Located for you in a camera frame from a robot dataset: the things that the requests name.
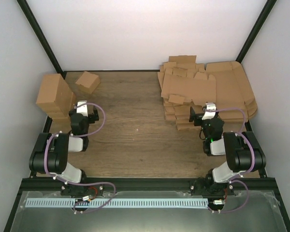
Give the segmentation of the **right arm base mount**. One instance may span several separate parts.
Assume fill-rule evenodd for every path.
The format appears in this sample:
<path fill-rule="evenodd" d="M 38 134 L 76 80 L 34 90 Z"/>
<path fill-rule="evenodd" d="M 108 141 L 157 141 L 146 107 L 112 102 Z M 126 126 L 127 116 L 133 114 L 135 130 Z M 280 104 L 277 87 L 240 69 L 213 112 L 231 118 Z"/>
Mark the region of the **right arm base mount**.
<path fill-rule="evenodd" d="M 200 195 L 205 198 L 224 198 L 225 195 L 232 195 L 232 190 L 227 184 L 218 184 L 203 177 L 190 181 L 189 186 L 192 195 Z"/>

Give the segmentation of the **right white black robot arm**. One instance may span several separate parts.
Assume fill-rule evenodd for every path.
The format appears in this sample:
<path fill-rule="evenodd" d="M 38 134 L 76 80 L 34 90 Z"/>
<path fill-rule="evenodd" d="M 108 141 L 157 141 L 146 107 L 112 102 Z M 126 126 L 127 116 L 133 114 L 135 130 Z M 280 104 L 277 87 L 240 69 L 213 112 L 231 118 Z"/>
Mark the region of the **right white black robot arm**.
<path fill-rule="evenodd" d="M 225 132 L 224 121 L 219 117 L 220 112 L 240 111 L 243 124 L 238 132 Z M 200 134 L 204 137 L 203 152 L 208 156 L 225 156 L 226 161 L 210 170 L 201 181 L 205 190 L 215 195 L 227 187 L 234 179 L 243 174 L 265 168 L 266 157 L 258 140 L 252 131 L 243 131 L 246 115 L 239 108 L 217 109 L 214 103 L 206 103 L 202 113 L 196 113 L 190 107 L 189 122 L 200 126 Z"/>

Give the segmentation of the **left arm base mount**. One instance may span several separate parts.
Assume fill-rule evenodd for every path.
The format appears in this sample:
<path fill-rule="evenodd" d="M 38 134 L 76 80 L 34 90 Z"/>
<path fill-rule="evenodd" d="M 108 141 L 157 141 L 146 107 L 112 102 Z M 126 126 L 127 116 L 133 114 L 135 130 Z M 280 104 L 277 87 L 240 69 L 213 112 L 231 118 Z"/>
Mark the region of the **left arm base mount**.
<path fill-rule="evenodd" d="M 87 195 L 101 196 L 103 194 L 103 189 L 104 184 L 80 186 L 76 185 L 75 183 L 71 184 L 67 182 L 63 184 L 60 195 L 74 198 L 81 198 Z"/>

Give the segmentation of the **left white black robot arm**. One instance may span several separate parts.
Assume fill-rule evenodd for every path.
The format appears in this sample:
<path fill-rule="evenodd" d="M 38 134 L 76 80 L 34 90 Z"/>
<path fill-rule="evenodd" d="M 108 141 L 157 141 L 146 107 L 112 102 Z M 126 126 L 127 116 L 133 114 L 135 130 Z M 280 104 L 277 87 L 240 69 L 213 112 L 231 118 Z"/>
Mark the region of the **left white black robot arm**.
<path fill-rule="evenodd" d="M 68 163 L 68 153 L 86 151 L 89 144 L 89 126 L 99 121 L 99 114 L 96 107 L 87 112 L 77 108 L 69 111 L 69 117 L 70 132 L 39 134 L 29 159 L 29 169 L 39 174 L 49 173 L 53 178 L 63 180 L 65 184 L 73 183 L 73 191 L 84 195 L 89 189 L 89 183 L 84 180 L 86 174 Z"/>

